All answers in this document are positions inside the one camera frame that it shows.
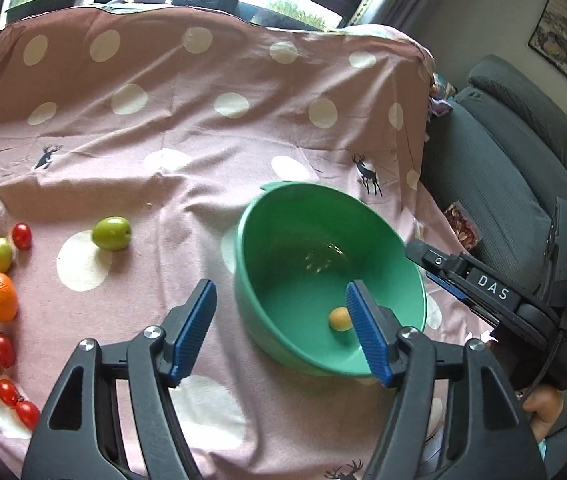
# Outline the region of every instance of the bowl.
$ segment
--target bowl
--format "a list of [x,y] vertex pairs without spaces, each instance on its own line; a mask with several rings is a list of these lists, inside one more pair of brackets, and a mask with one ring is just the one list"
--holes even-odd
[[423,330],[426,302],[401,237],[352,196],[320,184],[273,182],[237,228],[235,295],[251,338],[282,365],[313,375],[370,377],[355,330],[328,314],[363,280],[403,326]]

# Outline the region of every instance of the red tomato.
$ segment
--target red tomato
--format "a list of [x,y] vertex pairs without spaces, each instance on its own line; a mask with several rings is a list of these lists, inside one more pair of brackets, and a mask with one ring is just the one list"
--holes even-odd
[[0,379],[0,399],[11,408],[14,408],[19,402],[19,391],[17,387],[7,379]]
[[15,347],[6,334],[0,332],[0,366],[10,368],[15,364]]
[[15,247],[20,251],[29,250],[30,246],[33,244],[33,233],[30,227],[28,227],[28,224],[20,222],[13,227],[12,241],[15,243]]
[[29,400],[20,400],[15,407],[15,411],[17,412],[19,420],[24,423],[24,426],[30,431],[35,431],[39,417],[41,416],[39,408]]

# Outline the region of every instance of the deer print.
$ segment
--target deer print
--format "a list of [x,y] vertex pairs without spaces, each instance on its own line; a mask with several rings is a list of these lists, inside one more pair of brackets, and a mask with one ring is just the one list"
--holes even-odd
[[353,460],[353,463],[348,464],[348,467],[350,468],[350,473],[348,474],[340,472],[341,467],[338,467],[332,473],[330,471],[326,471],[324,478],[330,478],[330,480],[356,480],[355,473],[361,471],[363,468],[363,462],[359,460],[359,463],[356,463]]
[[35,164],[35,169],[44,167],[45,170],[48,169],[52,162],[52,154],[54,152],[58,152],[62,147],[61,146],[46,146],[44,148],[44,154],[42,158],[39,159],[39,162]]
[[374,171],[372,164],[366,165],[365,163],[365,155],[353,155],[353,162],[357,165],[357,170],[359,170],[359,174],[361,175],[361,181],[365,186],[365,190],[370,194],[370,187],[368,183],[372,180],[372,189],[374,189],[375,195],[377,195],[377,188],[379,189],[379,195],[383,196],[381,192],[381,186],[377,181],[377,172]]

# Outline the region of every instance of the wall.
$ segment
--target wall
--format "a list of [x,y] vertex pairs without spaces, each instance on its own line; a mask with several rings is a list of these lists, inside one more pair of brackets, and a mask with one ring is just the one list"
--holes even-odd
[[437,70],[457,88],[486,54],[521,70],[567,114],[567,78],[528,47],[547,0],[441,0],[416,40],[428,47]]

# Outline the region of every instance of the sofa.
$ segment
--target sofa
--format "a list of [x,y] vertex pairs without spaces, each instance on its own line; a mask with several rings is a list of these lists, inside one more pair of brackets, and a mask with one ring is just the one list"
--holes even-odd
[[[567,115],[497,56],[481,60],[468,83],[450,114],[428,125],[422,182],[442,210],[463,205],[481,234],[476,257],[535,292],[555,197],[567,199]],[[567,462],[563,394],[547,438],[549,478]]]

